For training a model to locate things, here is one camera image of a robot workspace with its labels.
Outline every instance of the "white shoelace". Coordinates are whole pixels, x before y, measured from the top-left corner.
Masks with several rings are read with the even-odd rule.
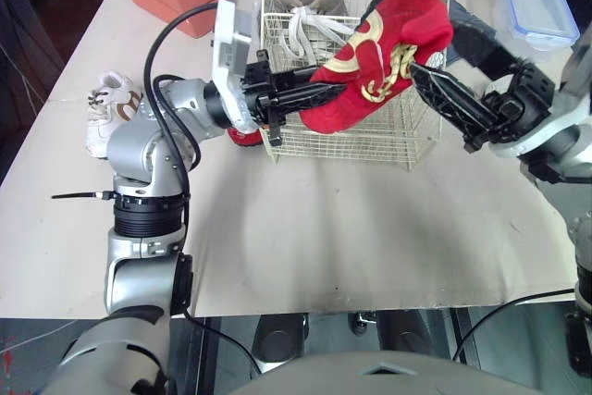
[[[325,37],[336,43],[339,47],[345,45],[346,42],[338,33],[346,36],[353,34],[352,28],[334,19],[319,16],[308,6],[297,6],[291,12],[293,16],[290,18],[288,29],[282,30],[279,35],[279,45],[292,58],[306,58],[308,65],[316,65],[316,58],[318,56],[330,58],[334,53],[327,50],[330,45],[328,42],[311,43],[302,25],[317,28]]]

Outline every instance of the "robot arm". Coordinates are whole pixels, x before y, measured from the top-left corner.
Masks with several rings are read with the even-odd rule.
[[[114,200],[105,276],[109,316],[71,346],[43,393],[174,393],[166,372],[168,325],[189,307],[192,282],[191,257],[182,252],[189,194],[178,173],[199,160],[194,143],[231,127],[253,132],[268,126],[271,143],[280,144],[288,113],[320,106],[343,91],[343,85],[309,82],[315,67],[272,73],[266,51],[247,65],[245,23],[250,21],[234,4],[220,0],[214,81],[171,77],[177,80],[155,89],[179,156],[144,100],[109,140],[113,191],[78,194]]]
[[[568,349],[573,369],[591,377],[592,25],[574,48],[558,91],[532,62],[515,58],[474,25],[453,25],[459,55],[492,80],[512,75],[508,91],[477,100],[451,74],[416,64],[413,81],[424,101],[462,132],[468,152],[489,142],[500,157],[518,157],[565,219],[578,273]]]

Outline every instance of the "plastic container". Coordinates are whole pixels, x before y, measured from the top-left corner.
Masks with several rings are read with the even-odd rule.
[[[498,40],[517,56],[545,58],[580,37],[566,0],[497,0],[493,17]]]

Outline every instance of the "black band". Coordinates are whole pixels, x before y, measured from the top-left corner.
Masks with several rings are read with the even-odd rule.
[[[205,108],[214,123],[221,129],[231,128],[232,123],[226,116],[220,93],[213,82],[206,84],[205,88],[203,88],[203,98],[205,99]]]
[[[115,232],[131,238],[173,233],[181,228],[184,203],[180,194],[166,198],[118,196],[113,205]]]

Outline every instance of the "black cable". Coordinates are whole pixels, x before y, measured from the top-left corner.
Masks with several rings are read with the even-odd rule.
[[[489,312],[487,315],[485,315],[484,317],[482,317],[477,324],[475,324],[473,326],[473,328],[471,328],[471,330],[469,330],[467,332],[467,334],[461,339],[461,342],[459,344],[459,347],[456,349],[456,352],[454,353],[454,355],[452,356],[452,361],[456,361],[458,359],[458,357],[461,355],[461,352],[464,349],[464,344],[466,343],[466,341],[471,338],[475,331],[480,328],[483,323],[485,323],[489,318],[491,318],[493,315],[501,312],[504,309],[507,309],[508,307],[511,307],[515,304],[518,304],[520,302],[525,302],[525,301],[530,301],[530,300],[537,300],[539,298],[547,298],[549,296],[557,296],[557,295],[566,295],[568,293],[574,293],[574,289],[565,289],[565,290],[555,290],[555,291],[547,291],[545,293],[537,293],[535,295],[528,295],[528,296],[523,296],[522,298],[517,298],[515,300],[506,302],[505,304],[501,305],[500,307],[495,308],[494,310],[492,310],[491,312]]]
[[[189,229],[189,198],[190,198],[190,186],[189,186],[189,176],[187,174],[187,168],[182,162],[181,154],[179,152],[178,146],[175,144],[175,140],[173,139],[173,135],[170,132],[170,128],[163,117],[163,114],[158,107],[156,102],[156,98],[154,97],[154,91],[152,89],[151,84],[151,76],[152,76],[152,65],[154,63],[154,58],[156,57],[156,52],[160,45],[180,23],[188,18],[195,16],[197,14],[203,13],[204,11],[209,11],[211,9],[216,9],[217,4],[205,4],[201,6],[197,6],[196,8],[190,9],[189,11],[184,12],[180,16],[177,16],[175,19],[171,20],[165,28],[160,31],[160,34],[156,36],[150,50],[148,51],[148,56],[146,57],[146,61],[144,63],[144,70],[143,70],[143,84],[144,84],[144,91],[146,92],[146,99],[148,100],[148,104],[153,110],[154,117],[156,118],[156,122],[158,122],[158,126],[160,130],[163,132],[163,138],[165,139],[166,145],[168,146],[168,150],[173,157],[173,165],[176,166],[177,174],[179,175],[179,182],[181,184],[181,190],[187,202],[183,206],[183,220],[185,222],[185,234],[187,235],[187,230]]]
[[[189,315],[187,308],[185,308],[183,314],[185,315],[185,318],[188,321],[190,321],[191,323],[193,323],[195,326],[201,327],[203,330],[213,333],[214,335],[218,336],[219,338],[223,339],[224,341],[227,341],[230,344],[233,344],[236,347],[238,347],[240,349],[240,351],[242,353],[244,353],[244,355],[249,359],[249,361],[251,362],[251,366],[253,367],[253,370],[257,373],[257,375],[261,375],[261,369],[257,365],[257,362],[255,361],[253,355],[248,351],[248,349],[246,347],[244,347],[242,344],[240,344],[234,338],[229,337],[227,334],[222,333],[219,330],[216,330],[215,328],[209,327],[209,326],[205,325],[204,323],[198,321],[197,318]]]
[[[191,164],[191,168],[190,168],[190,171],[191,171],[194,168],[196,168],[198,166],[198,164],[200,163],[200,161],[202,160],[202,152],[200,150],[200,146],[199,146],[198,142],[195,140],[195,138],[191,134],[190,130],[185,125],[185,122],[183,122],[181,120],[181,118],[177,115],[175,109],[171,106],[171,104],[168,103],[168,100],[165,98],[162,91],[160,90],[160,82],[165,81],[165,80],[184,80],[184,79],[180,76],[175,76],[173,74],[160,74],[160,75],[156,76],[154,78],[154,80],[152,81],[152,88],[154,90],[154,94],[156,94],[156,98],[158,99],[158,102],[160,103],[160,105],[163,106],[163,108],[168,113],[170,118],[173,119],[173,122],[175,122],[177,124],[177,127],[179,127],[179,129],[181,130],[183,135],[185,135],[185,137],[189,140],[191,147],[193,147],[193,151],[195,152],[195,159],[193,160],[193,163]]]

